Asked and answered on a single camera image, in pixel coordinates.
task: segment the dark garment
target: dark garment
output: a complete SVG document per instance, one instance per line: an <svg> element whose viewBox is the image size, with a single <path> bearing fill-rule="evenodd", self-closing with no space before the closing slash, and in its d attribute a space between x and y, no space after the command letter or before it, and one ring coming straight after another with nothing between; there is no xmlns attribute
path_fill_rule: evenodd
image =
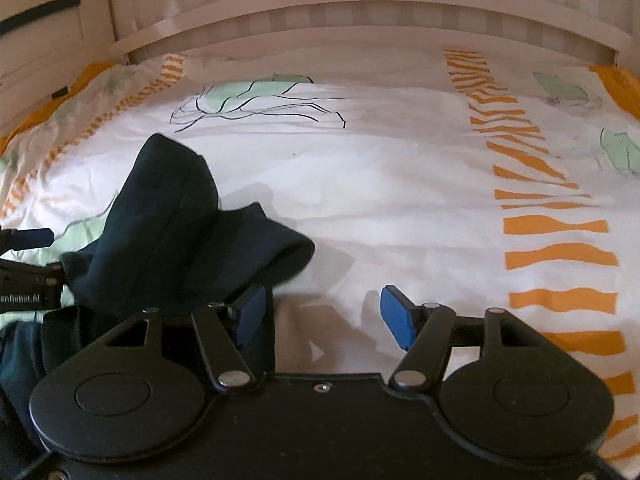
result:
<svg viewBox="0 0 640 480"><path fill-rule="evenodd" d="M311 240L268 219L257 203L220 211L204 159L150 137L102 236L61 258L81 306L48 313L42 327L18 322L0 332L0 480L43 451L28 403L44 375L144 308L176 316L231 302L250 285L271 288L295 276L313 252ZM241 354L258 376L274 369L272 310Z"/></svg>

